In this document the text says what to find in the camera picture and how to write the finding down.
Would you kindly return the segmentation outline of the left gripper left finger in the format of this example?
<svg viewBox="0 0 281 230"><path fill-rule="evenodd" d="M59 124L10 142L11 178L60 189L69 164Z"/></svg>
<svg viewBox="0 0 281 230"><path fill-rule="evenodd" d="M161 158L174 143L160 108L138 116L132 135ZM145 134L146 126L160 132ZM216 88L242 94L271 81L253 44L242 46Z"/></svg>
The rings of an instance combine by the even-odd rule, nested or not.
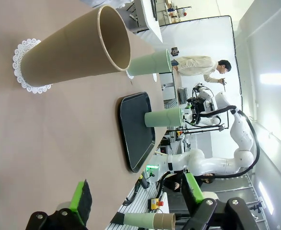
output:
<svg viewBox="0 0 281 230"><path fill-rule="evenodd" d="M52 215L42 211L31 214L26 230L86 230L92 206L92 195L87 180L78 182L69 207Z"/></svg>

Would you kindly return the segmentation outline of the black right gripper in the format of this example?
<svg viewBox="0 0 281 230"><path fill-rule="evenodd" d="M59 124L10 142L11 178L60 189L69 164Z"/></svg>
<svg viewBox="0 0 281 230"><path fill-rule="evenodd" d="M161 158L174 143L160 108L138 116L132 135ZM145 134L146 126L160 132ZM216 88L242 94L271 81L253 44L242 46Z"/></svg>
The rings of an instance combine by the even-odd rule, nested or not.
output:
<svg viewBox="0 0 281 230"><path fill-rule="evenodd" d="M197 113L205 112L205 99L201 97L191 97L190 103L192 108L195 109Z"/></svg>

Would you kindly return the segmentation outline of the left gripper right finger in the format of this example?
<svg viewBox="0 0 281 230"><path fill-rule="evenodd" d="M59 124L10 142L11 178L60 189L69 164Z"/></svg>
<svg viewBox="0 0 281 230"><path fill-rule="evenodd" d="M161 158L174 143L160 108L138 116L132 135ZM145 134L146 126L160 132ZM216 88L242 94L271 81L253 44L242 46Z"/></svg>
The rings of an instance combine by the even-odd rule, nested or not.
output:
<svg viewBox="0 0 281 230"><path fill-rule="evenodd" d="M221 202L214 198L205 198L196 179L191 173L182 177L181 193L184 197L189 217L184 223L184 230L208 230L219 227L222 230L258 230L245 201L240 197Z"/></svg>

